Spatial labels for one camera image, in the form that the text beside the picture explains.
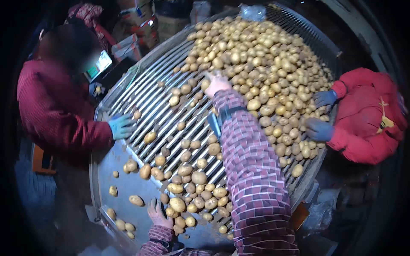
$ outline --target pile of potatoes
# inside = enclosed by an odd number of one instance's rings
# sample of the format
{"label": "pile of potatoes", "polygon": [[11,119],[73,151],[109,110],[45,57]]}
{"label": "pile of potatoes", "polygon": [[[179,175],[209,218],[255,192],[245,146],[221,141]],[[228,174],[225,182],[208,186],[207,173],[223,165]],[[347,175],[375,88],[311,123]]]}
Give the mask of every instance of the pile of potatoes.
{"label": "pile of potatoes", "polygon": [[[187,37],[195,42],[181,71],[221,70],[228,76],[233,89],[248,100],[247,109],[259,119],[281,167],[291,163],[286,156],[298,161],[314,158],[324,144],[302,141],[301,133],[307,118],[329,121],[326,107],[316,108],[312,96],[328,91],[333,77],[303,39],[271,21],[245,21],[240,16],[195,28]],[[209,84],[202,80],[202,90]]]}

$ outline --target red checkered shirt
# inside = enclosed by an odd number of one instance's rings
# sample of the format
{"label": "red checkered shirt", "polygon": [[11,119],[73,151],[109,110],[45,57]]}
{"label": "red checkered shirt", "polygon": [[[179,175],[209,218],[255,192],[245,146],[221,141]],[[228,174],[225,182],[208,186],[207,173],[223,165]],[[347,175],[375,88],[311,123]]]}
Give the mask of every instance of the red checkered shirt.
{"label": "red checkered shirt", "polygon": [[17,84],[24,132],[59,160],[88,164],[91,150],[111,146],[113,138],[108,123],[93,121],[87,96],[56,63],[25,62]]}
{"label": "red checkered shirt", "polygon": [[[219,91],[214,107],[220,110],[243,106],[239,93]],[[299,255],[294,231],[290,227],[291,207],[278,156],[252,114],[237,111],[222,126],[221,144],[227,188],[232,196],[234,242],[239,255]],[[153,226],[149,237],[171,241],[173,231]],[[161,244],[148,242],[138,255],[169,253]],[[206,250],[178,252],[180,256],[222,256]]]}

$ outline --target hand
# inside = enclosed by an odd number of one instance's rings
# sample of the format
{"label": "hand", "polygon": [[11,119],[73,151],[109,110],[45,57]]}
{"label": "hand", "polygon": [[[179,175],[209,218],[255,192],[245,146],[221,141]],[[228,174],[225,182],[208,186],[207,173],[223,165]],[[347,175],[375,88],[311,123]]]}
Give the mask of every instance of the hand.
{"label": "hand", "polygon": [[157,199],[152,198],[151,203],[148,204],[148,216],[150,216],[151,220],[155,225],[166,227],[169,229],[173,229],[174,227],[174,220],[171,217],[165,218],[164,213],[161,209],[161,203],[157,201]]}
{"label": "hand", "polygon": [[306,134],[316,141],[330,141],[335,129],[329,123],[318,118],[306,119]]}
{"label": "hand", "polygon": [[205,77],[207,77],[211,81],[208,89],[205,90],[205,94],[210,98],[213,98],[217,91],[232,89],[232,85],[228,81],[227,77],[222,76],[221,72],[218,70],[216,71],[216,75],[205,72]]}
{"label": "hand", "polygon": [[134,128],[129,125],[137,122],[137,120],[132,119],[132,117],[133,114],[123,115],[121,117],[114,116],[108,121],[108,125],[112,132],[112,138],[114,140],[125,139],[131,136]]}
{"label": "hand", "polygon": [[313,95],[314,104],[317,108],[324,105],[333,105],[337,100],[337,95],[334,90],[318,92]]}

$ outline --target checkered sleeve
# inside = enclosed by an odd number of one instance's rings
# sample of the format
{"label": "checkered sleeve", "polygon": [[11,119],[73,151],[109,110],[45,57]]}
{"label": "checkered sleeve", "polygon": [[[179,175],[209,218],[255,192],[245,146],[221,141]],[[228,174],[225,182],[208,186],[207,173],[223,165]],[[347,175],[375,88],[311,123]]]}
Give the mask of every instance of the checkered sleeve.
{"label": "checkered sleeve", "polygon": [[[154,238],[158,240],[162,240],[165,242],[170,242],[173,238],[174,232],[172,229],[155,225],[151,227],[148,232],[149,238]],[[156,256],[156,255],[164,255],[168,253],[168,249],[166,249],[162,244],[159,242],[152,242],[148,241],[142,245],[141,250],[137,253],[137,256]]]}
{"label": "checkered sleeve", "polygon": [[[233,90],[219,91],[214,107],[225,106],[246,106],[246,101]],[[222,126],[221,146],[238,254],[299,255],[278,156],[256,118],[246,111],[233,113]]]}

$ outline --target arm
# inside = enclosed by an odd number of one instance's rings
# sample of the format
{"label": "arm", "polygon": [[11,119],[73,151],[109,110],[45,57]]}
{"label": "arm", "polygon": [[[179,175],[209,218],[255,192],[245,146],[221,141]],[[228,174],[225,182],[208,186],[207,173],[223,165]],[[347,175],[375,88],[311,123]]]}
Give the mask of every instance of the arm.
{"label": "arm", "polygon": [[339,80],[333,83],[332,90],[336,92],[337,98],[341,99],[357,86],[372,86],[377,74],[367,68],[354,69],[341,75]]}
{"label": "arm", "polygon": [[36,84],[31,86],[35,90],[21,91],[19,109],[31,135],[62,150],[91,150],[112,145],[108,123],[87,121],[64,112],[39,80],[32,77],[30,83]]}
{"label": "arm", "polygon": [[365,139],[335,127],[327,144],[350,161],[375,165],[394,154],[399,142],[390,137],[388,131]]}
{"label": "arm", "polygon": [[[154,238],[166,242],[171,242],[173,235],[174,233],[172,229],[160,225],[152,226],[148,232],[150,239]],[[137,253],[137,256],[164,255],[168,252],[168,249],[166,249],[161,243],[148,241],[141,246],[141,250]]]}
{"label": "arm", "polygon": [[[246,103],[233,90],[218,91],[215,109],[226,105],[233,108]],[[238,254],[299,255],[278,157],[257,120],[249,112],[235,112],[222,126],[221,144]]]}

